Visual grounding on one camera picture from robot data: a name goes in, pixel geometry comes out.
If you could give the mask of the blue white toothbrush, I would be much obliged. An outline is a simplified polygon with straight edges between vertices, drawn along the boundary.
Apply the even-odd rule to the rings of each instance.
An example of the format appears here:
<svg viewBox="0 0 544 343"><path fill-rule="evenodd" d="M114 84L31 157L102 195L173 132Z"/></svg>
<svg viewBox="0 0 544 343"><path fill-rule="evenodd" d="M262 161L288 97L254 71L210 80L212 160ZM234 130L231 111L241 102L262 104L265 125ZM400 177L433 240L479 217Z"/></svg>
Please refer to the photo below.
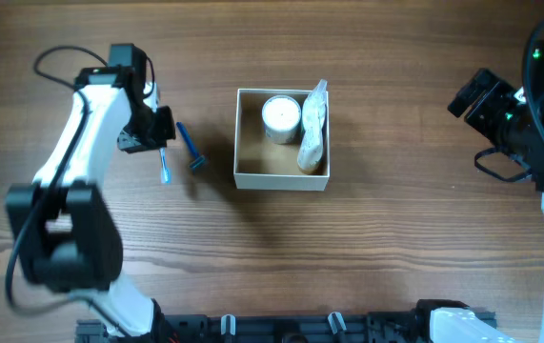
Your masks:
<svg viewBox="0 0 544 343"><path fill-rule="evenodd" d="M171 183L171 171L167 164L166 159L166 149L160 148L159 149L160 154L160 163L161 163L161 170L160 170L160 179L162 184L170 184Z"/></svg>

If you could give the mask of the blue disposable razor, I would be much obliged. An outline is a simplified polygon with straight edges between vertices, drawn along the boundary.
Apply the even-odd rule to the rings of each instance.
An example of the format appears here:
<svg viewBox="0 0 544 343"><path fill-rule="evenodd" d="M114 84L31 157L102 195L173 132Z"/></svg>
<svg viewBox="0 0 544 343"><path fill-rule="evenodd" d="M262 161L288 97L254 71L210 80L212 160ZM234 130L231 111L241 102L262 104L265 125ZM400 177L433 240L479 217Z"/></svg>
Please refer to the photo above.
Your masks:
<svg viewBox="0 0 544 343"><path fill-rule="evenodd" d="M200 153L199 149L194 145L191 136L182 122L176 123L176 128L178 129L181 137L183 138L187 149L191 155L192 161L189 164L189 168L192 172L197 172L201 170L207 163L207 158Z"/></svg>

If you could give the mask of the clear cotton swab tub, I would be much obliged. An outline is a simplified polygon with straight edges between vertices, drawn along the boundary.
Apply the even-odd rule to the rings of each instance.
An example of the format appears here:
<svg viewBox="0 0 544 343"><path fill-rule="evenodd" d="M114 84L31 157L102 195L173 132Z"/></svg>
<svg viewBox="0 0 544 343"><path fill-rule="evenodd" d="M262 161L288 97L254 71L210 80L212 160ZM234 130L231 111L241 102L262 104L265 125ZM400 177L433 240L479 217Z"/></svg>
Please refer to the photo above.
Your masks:
<svg viewBox="0 0 544 343"><path fill-rule="evenodd" d="M265 134L274 144L290 144L301 122L301 108L292 97L276 95L265 102L261 117Z"/></svg>

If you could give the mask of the white floral lotion tube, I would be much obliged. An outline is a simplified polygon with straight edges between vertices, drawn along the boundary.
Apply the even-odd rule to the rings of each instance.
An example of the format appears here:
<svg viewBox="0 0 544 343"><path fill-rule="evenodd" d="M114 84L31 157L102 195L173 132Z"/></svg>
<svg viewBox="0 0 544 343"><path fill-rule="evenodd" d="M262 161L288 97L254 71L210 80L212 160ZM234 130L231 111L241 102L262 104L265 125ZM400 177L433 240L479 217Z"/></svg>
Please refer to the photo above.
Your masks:
<svg viewBox="0 0 544 343"><path fill-rule="evenodd" d="M318 168L323 154L323 123L325 107L318 102L307 100L302 114L303 138L297 155L298 168L312 174Z"/></svg>

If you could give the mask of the dark mouthwash spray bottle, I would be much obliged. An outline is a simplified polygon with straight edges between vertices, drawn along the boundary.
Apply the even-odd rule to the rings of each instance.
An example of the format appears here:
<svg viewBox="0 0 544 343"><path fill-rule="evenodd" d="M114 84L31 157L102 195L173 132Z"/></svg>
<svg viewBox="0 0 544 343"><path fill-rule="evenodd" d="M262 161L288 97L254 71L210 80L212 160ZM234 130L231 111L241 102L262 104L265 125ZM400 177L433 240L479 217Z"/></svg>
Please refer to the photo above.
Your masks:
<svg viewBox="0 0 544 343"><path fill-rule="evenodd" d="M306 98L301 120L304 131L323 128L327 115L327 85L328 81L321 79Z"/></svg>

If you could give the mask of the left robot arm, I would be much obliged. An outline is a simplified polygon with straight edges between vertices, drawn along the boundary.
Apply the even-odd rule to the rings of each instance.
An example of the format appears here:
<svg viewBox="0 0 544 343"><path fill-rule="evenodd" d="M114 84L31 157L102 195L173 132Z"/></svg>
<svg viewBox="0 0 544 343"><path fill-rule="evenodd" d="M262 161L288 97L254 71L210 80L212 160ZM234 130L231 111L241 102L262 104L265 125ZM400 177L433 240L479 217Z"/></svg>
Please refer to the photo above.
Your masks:
<svg viewBox="0 0 544 343"><path fill-rule="evenodd" d="M71 114L50 158L31 184L14 184L6 196L14 239L7 303L35 316L83 302L112 340L176 342L158 303L122 272L122 239L101 192L113 150L163 150L176 137L152 61L132 43L113 44L69 87Z"/></svg>

